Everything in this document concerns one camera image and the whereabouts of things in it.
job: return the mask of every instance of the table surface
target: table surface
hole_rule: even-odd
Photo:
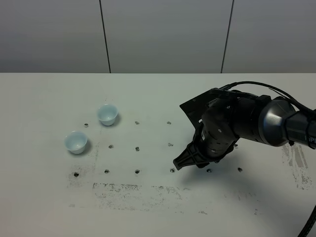
[[[315,78],[0,74],[0,236],[298,236],[316,204],[312,149],[240,139],[218,164],[170,169],[194,133],[180,104],[214,87],[253,80],[314,108]],[[260,86],[236,88],[277,97]],[[96,116],[105,103],[119,109],[110,127]],[[89,138],[82,155],[64,147],[73,130]]]

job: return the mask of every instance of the white cup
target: white cup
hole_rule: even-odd
[[[83,132],[72,131],[66,136],[64,144],[68,151],[80,154],[84,151],[87,141],[88,137]]]
[[[98,109],[97,116],[105,126],[111,126],[118,116],[118,109],[114,105],[103,105]]]

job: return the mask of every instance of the cup rim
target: cup rim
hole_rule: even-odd
[[[84,144],[83,144],[80,148],[75,149],[75,150],[69,149],[69,148],[66,146],[66,139],[67,139],[67,137],[69,137],[70,135],[72,135],[72,134],[74,134],[74,133],[81,133],[82,135],[84,135],[84,138],[85,138]],[[83,148],[83,147],[87,144],[87,142],[88,142],[88,137],[87,137],[87,135],[85,135],[83,132],[81,132],[81,131],[72,131],[71,133],[69,133],[69,134],[65,137],[64,145],[65,145],[65,147],[66,147],[66,149],[67,149],[68,151],[78,151],[78,150],[80,150],[81,148]]]
[[[105,107],[105,106],[112,106],[112,107],[115,108],[116,113],[115,113],[115,116],[114,116],[112,119],[103,120],[103,119],[101,119],[101,118],[99,117],[99,111],[101,110],[101,108],[103,108],[103,107]],[[100,107],[98,108],[98,110],[97,110],[98,119],[99,119],[100,121],[104,121],[104,122],[108,122],[108,121],[114,120],[114,119],[118,116],[118,114],[119,114],[118,108],[117,108],[115,105],[112,105],[112,104],[104,104],[104,105],[100,106]]]

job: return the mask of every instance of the plastic cup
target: plastic cup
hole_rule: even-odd
[[[105,126],[111,126],[118,116],[118,109],[114,105],[103,105],[98,109],[97,116],[101,123]]]
[[[88,137],[80,131],[72,131],[65,138],[65,147],[68,151],[74,154],[80,154],[84,151]]]

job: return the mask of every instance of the white table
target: white table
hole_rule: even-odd
[[[254,80],[314,108],[315,78],[0,74],[0,236],[296,237],[316,204],[312,149],[240,139],[218,164],[170,169],[194,133],[180,104],[213,87]],[[277,96],[260,86],[236,89]],[[96,117],[104,103],[119,108],[111,127]],[[89,137],[83,155],[64,148],[73,130]],[[309,236],[315,235],[316,227]]]

